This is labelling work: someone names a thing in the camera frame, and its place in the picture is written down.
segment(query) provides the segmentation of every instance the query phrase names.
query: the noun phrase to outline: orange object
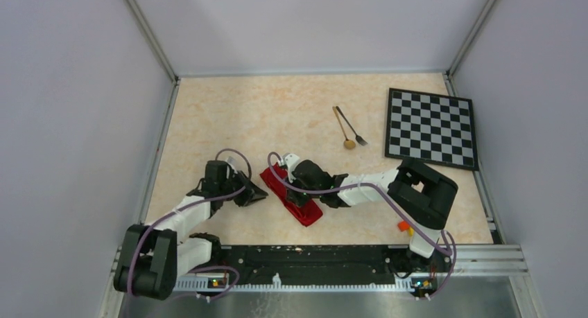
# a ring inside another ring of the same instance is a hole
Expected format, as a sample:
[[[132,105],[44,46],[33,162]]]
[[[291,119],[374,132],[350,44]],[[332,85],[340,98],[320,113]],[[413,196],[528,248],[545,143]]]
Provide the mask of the orange object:
[[[398,223],[398,229],[400,229],[400,231],[407,231],[409,228],[410,226],[408,225],[408,223],[406,223],[406,221]]]

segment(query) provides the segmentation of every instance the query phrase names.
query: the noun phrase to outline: floor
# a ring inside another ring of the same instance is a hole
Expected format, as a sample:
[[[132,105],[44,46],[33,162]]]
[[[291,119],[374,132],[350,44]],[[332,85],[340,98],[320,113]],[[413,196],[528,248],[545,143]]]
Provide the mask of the floor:
[[[384,203],[330,209],[318,202],[323,217],[304,227],[258,176],[268,166],[270,151],[298,154],[330,174],[396,168],[400,160],[383,156],[390,87],[447,95],[440,73],[182,79],[147,221],[177,205],[196,187],[206,162],[221,148],[231,147],[249,158],[253,182],[270,195],[243,208],[225,203],[195,232],[212,233],[226,245],[408,243],[408,234],[396,226],[400,217]],[[368,146],[343,148],[334,105]],[[432,167],[459,185],[446,226],[457,243],[492,243],[473,173]]]

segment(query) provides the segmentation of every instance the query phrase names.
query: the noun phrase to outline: white wall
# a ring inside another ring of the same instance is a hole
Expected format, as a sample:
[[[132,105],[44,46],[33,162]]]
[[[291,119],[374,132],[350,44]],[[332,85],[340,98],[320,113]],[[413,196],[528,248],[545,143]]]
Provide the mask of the white wall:
[[[588,308],[588,0],[502,0],[456,77],[550,317]]]
[[[137,0],[176,73],[432,71],[486,0]]]
[[[0,317],[95,317],[171,83],[123,0],[0,0],[0,30]]]

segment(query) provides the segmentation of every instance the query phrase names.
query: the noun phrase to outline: gold spoon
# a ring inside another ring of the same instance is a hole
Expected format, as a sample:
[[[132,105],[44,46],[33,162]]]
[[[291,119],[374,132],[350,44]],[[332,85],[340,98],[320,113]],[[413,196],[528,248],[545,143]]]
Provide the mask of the gold spoon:
[[[339,126],[341,126],[341,131],[343,131],[343,136],[345,136],[345,141],[343,141],[343,147],[347,148],[348,150],[352,150],[355,148],[355,141],[349,140],[347,138],[347,134],[345,133],[345,129],[343,128],[343,124],[341,124],[341,119],[339,118],[339,113],[337,109],[333,107],[333,112],[335,113],[335,117],[337,117],[337,121],[339,122]]]

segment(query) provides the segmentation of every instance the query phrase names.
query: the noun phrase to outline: fork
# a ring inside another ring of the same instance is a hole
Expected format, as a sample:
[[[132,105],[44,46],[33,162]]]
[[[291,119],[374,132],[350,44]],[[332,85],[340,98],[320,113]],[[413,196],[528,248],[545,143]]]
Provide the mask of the fork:
[[[368,142],[365,141],[365,139],[362,138],[359,134],[357,134],[357,132],[355,132],[355,129],[351,126],[351,124],[349,123],[349,121],[347,120],[347,118],[345,117],[345,115],[343,114],[343,112],[341,111],[341,108],[339,108],[338,105],[335,106],[335,108],[337,109],[337,111],[339,112],[339,114],[341,114],[341,116],[343,117],[343,119],[345,119],[345,122],[347,122],[347,124],[351,128],[351,131],[353,131],[353,133],[355,133],[355,140],[357,141],[357,143],[359,143],[362,146],[367,145]]]

